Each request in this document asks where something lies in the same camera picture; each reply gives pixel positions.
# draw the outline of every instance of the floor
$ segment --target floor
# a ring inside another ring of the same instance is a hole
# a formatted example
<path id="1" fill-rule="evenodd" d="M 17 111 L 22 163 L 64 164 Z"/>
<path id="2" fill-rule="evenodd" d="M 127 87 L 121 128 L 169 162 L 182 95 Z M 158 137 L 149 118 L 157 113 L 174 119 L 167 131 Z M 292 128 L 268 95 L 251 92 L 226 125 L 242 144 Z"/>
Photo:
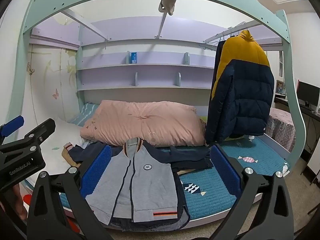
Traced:
<path id="1" fill-rule="evenodd" d="M 315 184 L 310 186 L 308 180 L 303 175 L 300 175 L 305 166 L 305 161 L 299 159 L 296 166 L 285 177 L 292 203 L 295 231 L 308 223 L 313 213 L 310 214 L 310 216 L 307 215 L 307 213 L 320 202 L 320 189 Z M 259 202 L 252 206 L 240 233 L 249 229 L 258 205 Z M 114 240 L 190 240 L 196 237 L 209 237 L 218 228 L 221 222 L 222 220 L 219 220 L 200 227 L 175 232 L 134 233 L 119 232 L 116 230 L 108 230 L 108 232 Z"/>

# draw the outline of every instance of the computer monitor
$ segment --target computer monitor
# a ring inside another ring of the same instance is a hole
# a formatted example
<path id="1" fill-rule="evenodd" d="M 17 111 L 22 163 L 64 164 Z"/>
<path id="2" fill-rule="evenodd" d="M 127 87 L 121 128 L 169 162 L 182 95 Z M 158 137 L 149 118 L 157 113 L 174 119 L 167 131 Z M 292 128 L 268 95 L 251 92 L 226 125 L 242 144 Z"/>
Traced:
<path id="1" fill-rule="evenodd" d="M 306 106 L 308 106 L 309 103 L 313 104 L 314 106 L 318 106 L 319 94 L 320 94 L 319 87 L 299 81 L 297 96 L 298 96 L 298 99 L 306 102 Z"/>

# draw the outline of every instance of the red object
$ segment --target red object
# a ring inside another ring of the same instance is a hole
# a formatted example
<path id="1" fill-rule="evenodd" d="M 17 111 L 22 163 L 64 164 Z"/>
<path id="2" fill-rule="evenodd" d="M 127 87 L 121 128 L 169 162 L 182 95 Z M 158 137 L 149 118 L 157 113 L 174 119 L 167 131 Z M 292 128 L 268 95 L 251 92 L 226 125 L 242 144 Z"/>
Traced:
<path id="1" fill-rule="evenodd" d="M 31 203 L 31 195 L 30 194 L 27 194 L 27 195 L 25 195 L 24 197 L 23 197 L 23 201 L 24 201 L 24 203 L 26 203 L 27 205 L 29 205 L 30 206 L 30 203 Z"/>
<path id="2" fill-rule="evenodd" d="M 69 218 L 68 219 L 68 222 L 69 222 L 69 225 L 71 227 L 71 229 L 76 232 L 76 233 L 80 233 L 80 229 L 76 226 L 76 224 L 74 222 L 72 222 Z"/>
<path id="3" fill-rule="evenodd" d="M 30 194 L 27 194 L 27 195 L 25 195 L 24 197 L 23 197 L 23 201 L 27 204 L 27 205 L 29 205 L 30 206 L 30 203 L 31 203 L 31 197 L 32 197 L 32 195 L 30 195 Z M 74 223 L 74 222 L 72 222 L 68 217 L 67 217 L 67 219 L 68 219 L 68 222 L 69 222 L 69 225 L 70 225 L 70 227 L 71 227 L 71 229 L 74 231 L 74 232 L 76 232 L 76 233 L 80 233 L 80 229 L 76 226 L 76 224 Z"/>

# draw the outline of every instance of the mint green bed frame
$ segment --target mint green bed frame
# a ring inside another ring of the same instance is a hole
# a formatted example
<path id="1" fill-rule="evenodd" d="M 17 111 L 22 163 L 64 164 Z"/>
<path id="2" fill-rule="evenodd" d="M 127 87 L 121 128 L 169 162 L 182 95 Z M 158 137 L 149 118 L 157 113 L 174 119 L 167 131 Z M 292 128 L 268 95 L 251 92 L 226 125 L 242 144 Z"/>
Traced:
<path id="1" fill-rule="evenodd" d="M 31 30 L 45 19 L 61 12 L 67 8 L 89 0 L 31 0 L 26 11 L 17 48 L 17 60 L 15 68 L 15 76 L 10 101 L 7 120 L 15 118 L 21 114 L 27 66 L 28 44 Z M 286 159 L 290 167 L 294 167 L 299 159 L 306 140 L 306 128 L 301 115 L 300 107 L 294 86 L 294 78 L 292 73 L 292 51 L 290 44 L 290 34 L 286 14 L 283 10 L 273 14 L 267 8 L 262 6 L 257 0 L 209 0 L 220 3 L 227 7 L 233 8 L 249 17 L 259 21 L 270 30 L 277 33 L 282 38 L 284 53 L 284 75 L 286 82 L 287 98 L 290 108 L 292 120 L 296 129 L 296 143 L 292 152 Z M 17 133 L 12 134 L 9 141 L 15 140 Z"/>

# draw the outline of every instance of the window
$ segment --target window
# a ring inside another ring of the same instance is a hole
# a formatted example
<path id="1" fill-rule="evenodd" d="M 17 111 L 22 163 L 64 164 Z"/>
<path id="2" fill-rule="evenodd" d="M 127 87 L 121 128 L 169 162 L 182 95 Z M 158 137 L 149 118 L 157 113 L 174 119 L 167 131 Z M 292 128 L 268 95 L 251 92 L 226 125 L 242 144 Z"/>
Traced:
<path id="1" fill-rule="evenodd" d="M 283 52 L 279 51 L 279 77 L 283 77 Z"/>

